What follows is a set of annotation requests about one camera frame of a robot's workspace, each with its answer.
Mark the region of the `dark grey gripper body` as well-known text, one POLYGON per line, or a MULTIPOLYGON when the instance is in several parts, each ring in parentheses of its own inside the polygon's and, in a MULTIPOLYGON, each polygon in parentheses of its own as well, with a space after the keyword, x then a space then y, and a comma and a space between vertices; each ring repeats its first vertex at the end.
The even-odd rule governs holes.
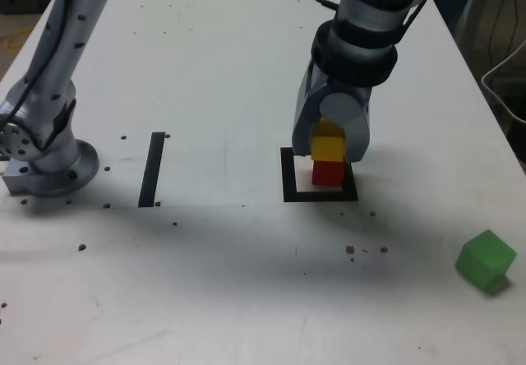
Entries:
POLYGON ((352 96, 361 106, 368 106, 371 98, 371 87, 360 87, 348 85, 335 80, 330 80, 329 84, 334 93, 341 93, 352 96))

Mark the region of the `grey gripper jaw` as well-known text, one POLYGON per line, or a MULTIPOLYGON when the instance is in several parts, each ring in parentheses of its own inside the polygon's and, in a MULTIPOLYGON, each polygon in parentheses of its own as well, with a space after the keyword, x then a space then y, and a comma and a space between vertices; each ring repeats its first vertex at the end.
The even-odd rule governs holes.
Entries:
POLYGON ((344 156, 349 163, 360 161, 370 142, 369 118, 360 102, 345 93, 327 95, 320 104, 323 118, 338 124, 345 135, 344 156))
POLYGON ((292 147, 296 155, 311 153, 311 132, 321 119, 321 101, 329 94, 328 76, 311 59, 300 85, 294 115, 292 147))

